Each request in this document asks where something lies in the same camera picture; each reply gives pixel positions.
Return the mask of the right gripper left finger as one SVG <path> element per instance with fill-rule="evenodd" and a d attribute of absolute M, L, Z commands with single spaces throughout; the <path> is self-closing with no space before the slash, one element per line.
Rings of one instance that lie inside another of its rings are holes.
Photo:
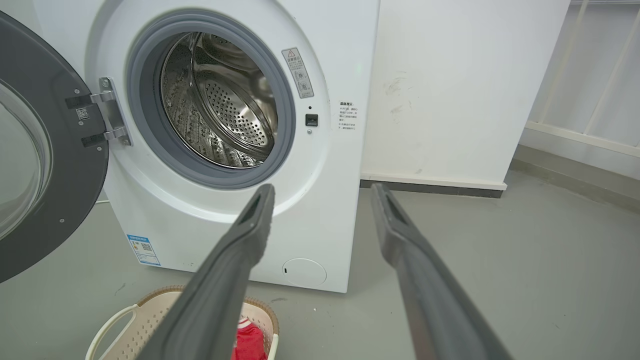
<path fill-rule="evenodd" d="M 258 187 L 142 347 L 138 359 L 231 359 L 250 271 L 265 253 L 274 206 L 274 186 Z"/>

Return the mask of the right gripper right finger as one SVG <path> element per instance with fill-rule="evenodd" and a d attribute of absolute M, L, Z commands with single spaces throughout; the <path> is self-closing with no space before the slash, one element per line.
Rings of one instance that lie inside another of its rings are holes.
<path fill-rule="evenodd" d="M 432 244 L 382 183 L 371 186 L 382 257 L 398 278 L 418 360 L 510 360 Z"/>

